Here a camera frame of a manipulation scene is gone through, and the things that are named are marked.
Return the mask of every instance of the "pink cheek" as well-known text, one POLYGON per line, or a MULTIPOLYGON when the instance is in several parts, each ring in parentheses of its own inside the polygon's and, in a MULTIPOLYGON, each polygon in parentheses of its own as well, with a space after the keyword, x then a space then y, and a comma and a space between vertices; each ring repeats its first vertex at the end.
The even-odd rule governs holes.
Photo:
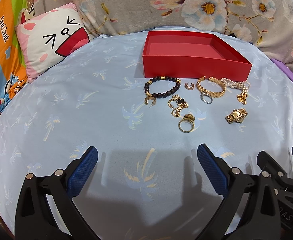
POLYGON ((48 57, 48 54, 45 53, 40 57, 40 62, 42 63, 44 60, 46 60, 46 58, 48 57))

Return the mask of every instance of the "cartoon mouth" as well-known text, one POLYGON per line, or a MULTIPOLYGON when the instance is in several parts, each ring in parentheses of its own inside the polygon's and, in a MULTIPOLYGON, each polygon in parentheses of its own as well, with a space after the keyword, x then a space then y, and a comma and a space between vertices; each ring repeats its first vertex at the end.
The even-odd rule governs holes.
POLYGON ((89 43, 88 34, 84 27, 76 30, 72 35, 70 35, 55 51, 56 54, 67 57, 73 51, 82 47, 83 45, 89 43))

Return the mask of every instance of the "open red box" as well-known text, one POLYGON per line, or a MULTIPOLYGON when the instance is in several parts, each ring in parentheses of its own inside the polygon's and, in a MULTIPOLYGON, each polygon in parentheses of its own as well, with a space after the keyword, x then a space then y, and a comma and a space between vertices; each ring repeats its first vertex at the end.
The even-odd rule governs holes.
POLYGON ((150 31, 143 49, 144 76, 229 78, 246 81, 252 64, 214 34, 150 31))

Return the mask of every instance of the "cartoon face pillow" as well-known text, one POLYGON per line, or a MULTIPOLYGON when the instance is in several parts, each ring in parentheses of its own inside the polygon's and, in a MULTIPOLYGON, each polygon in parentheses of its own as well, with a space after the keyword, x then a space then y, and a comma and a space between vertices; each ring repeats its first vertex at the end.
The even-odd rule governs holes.
POLYGON ((41 14, 16 28, 29 83, 73 51, 89 36, 73 3, 41 14))

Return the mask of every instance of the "gold chain bracelet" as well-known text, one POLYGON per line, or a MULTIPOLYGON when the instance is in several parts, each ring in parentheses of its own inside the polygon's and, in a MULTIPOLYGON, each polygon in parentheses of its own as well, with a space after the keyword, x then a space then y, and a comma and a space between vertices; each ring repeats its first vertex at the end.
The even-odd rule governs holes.
POLYGON ((213 77, 209 78, 209 81, 218 84, 222 88, 222 90, 223 90, 222 92, 212 92, 212 91, 209 91, 209 90, 201 87, 200 86, 200 82, 203 81, 203 80, 205 80, 205 77, 199 78, 198 79, 198 82, 197 82, 197 89, 201 93, 206 94, 206 95, 209 95, 209 96, 211 96, 213 98, 219 98, 219 97, 222 97, 224 95, 224 93, 226 92, 226 88, 227 87, 226 87, 226 85, 221 80, 216 79, 216 78, 213 78, 213 77))
POLYGON ((179 117, 180 116, 180 112, 183 108, 187 108, 189 107, 188 103, 184 101, 183 98, 179 97, 179 95, 174 95, 169 101, 168 101, 168 106, 170 108, 172 108, 172 112, 171 114, 174 116, 174 117, 179 117), (172 101, 176 101, 177 102, 177 105, 178 107, 174 107, 173 105, 171 105, 171 102, 172 101))

